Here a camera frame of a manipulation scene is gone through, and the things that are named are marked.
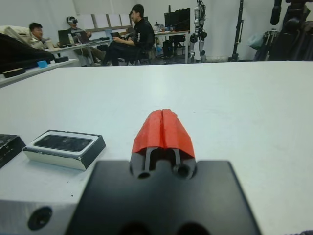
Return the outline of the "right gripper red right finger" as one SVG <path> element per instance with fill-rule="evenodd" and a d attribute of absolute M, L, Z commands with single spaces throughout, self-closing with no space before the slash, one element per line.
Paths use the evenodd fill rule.
<path fill-rule="evenodd" d="M 191 179 L 196 170 L 195 153 L 191 138 L 176 113 L 162 110 L 165 158 L 173 172 L 181 179 Z"/>

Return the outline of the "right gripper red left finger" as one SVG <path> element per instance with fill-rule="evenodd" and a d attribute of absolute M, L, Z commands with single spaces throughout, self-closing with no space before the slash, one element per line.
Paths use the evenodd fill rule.
<path fill-rule="evenodd" d="M 149 173 L 163 154 L 161 134 L 162 110 L 151 112 L 139 130 L 132 148 L 131 172 L 133 176 Z"/>

